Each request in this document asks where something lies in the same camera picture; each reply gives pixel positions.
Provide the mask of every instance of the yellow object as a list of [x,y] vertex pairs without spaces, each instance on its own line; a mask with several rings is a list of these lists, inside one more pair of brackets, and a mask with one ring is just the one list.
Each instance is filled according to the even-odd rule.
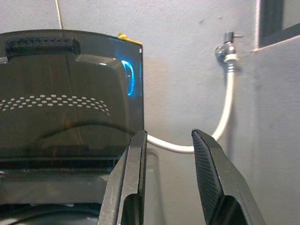
[[134,41],[134,40],[128,38],[126,34],[122,34],[122,33],[118,34],[118,39],[129,41],[129,42],[132,42],[132,43],[135,43],[135,44],[138,44],[138,45],[142,45],[141,42]]

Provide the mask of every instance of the blue light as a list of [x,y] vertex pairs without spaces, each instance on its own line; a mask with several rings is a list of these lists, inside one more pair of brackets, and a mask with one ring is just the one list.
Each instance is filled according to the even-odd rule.
[[127,62],[125,60],[122,60],[121,62],[123,64],[123,67],[124,67],[124,70],[125,70],[125,74],[126,74],[126,67],[129,67],[129,69],[131,71],[131,84],[130,84],[130,88],[127,90],[127,95],[131,96],[132,93],[133,93],[133,91],[134,91],[134,89],[135,89],[135,74],[133,72],[132,65],[129,62]]

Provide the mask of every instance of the transparent lid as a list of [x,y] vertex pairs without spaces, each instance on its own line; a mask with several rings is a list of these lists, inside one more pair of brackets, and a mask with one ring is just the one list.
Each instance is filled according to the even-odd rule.
[[143,129],[141,50],[80,31],[0,35],[1,169],[117,160]]

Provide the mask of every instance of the dotted pattern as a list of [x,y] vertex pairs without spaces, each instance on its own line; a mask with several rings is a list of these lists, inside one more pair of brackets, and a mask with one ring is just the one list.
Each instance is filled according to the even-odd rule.
[[96,100],[91,97],[78,97],[67,95],[39,95],[38,97],[30,95],[28,97],[11,98],[9,100],[3,99],[0,101],[0,112],[5,112],[9,110],[16,110],[21,108],[30,107],[42,107],[42,106],[70,106],[79,107],[86,109],[99,110],[109,116],[109,110],[107,105],[102,100]]

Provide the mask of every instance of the metal faucet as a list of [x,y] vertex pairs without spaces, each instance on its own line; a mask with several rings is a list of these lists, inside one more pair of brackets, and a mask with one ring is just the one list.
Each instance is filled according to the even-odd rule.
[[225,57],[229,54],[235,54],[236,49],[233,44],[234,38],[242,38],[243,36],[235,35],[234,32],[228,31],[224,34],[224,43],[215,49],[215,55],[217,59],[224,62]]

